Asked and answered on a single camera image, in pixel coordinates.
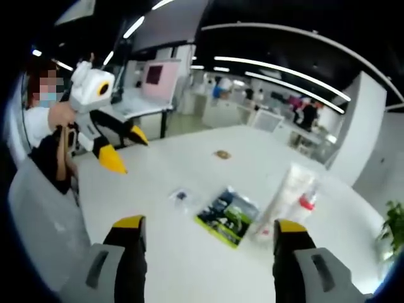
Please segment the green plant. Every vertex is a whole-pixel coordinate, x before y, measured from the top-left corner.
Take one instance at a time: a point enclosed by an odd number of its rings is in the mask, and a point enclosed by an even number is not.
[[[393,238],[391,248],[393,253],[397,254],[400,247],[404,245],[404,209],[398,201],[388,201],[386,205],[389,210],[387,211],[387,220],[383,224],[381,238],[386,239],[391,236]]]

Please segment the face mask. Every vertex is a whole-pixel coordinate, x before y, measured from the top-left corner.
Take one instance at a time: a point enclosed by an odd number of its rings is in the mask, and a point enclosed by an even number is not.
[[[57,102],[57,93],[41,93],[39,98],[40,107],[51,107]]]

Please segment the pink screen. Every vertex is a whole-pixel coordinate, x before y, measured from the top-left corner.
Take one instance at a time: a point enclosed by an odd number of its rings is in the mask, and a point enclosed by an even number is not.
[[[180,62],[149,62],[146,63],[143,74],[142,90],[147,97],[161,98],[171,102],[172,94],[177,83],[177,74]],[[147,75],[150,66],[163,66],[158,84],[147,83]]]

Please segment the ceiling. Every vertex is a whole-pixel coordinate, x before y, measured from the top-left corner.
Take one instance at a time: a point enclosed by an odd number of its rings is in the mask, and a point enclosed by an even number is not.
[[[97,0],[93,16],[59,25],[39,37],[38,49],[74,66],[79,57],[95,52],[104,60],[114,48],[120,31],[144,15],[157,0]],[[333,39],[366,58],[404,95],[404,47],[400,43],[398,4],[346,0],[214,0],[201,26],[260,22],[287,25]],[[386,105],[400,103],[385,83],[358,60],[310,37],[262,28],[226,28],[200,32],[196,39],[195,64],[229,67],[232,73],[257,72],[246,64],[215,62],[214,56],[239,57],[284,66],[319,79],[338,90],[345,89],[361,70],[387,88]],[[155,50],[133,54],[138,60],[153,59]],[[113,60],[119,60],[115,54]],[[307,80],[282,74],[282,80],[327,100],[333,94]],[[394,110],[404,112],[404,108]]]

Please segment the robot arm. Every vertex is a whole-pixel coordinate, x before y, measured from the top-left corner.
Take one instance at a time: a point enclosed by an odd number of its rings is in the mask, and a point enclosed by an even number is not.
[[[70,104],[77,111],[78,141],[93,152],[100,164],[107,169],[126,173],[119,154],[98,130],[97,125],[111,128],[117,134],[131,139],[135,143],[148,145],[147,138],[138,126],[131,126],[125,118],[114,112],[110,106],[115,76],[106,71],[92,69],[90,62],[78,64],[71,80],[73,86]]]

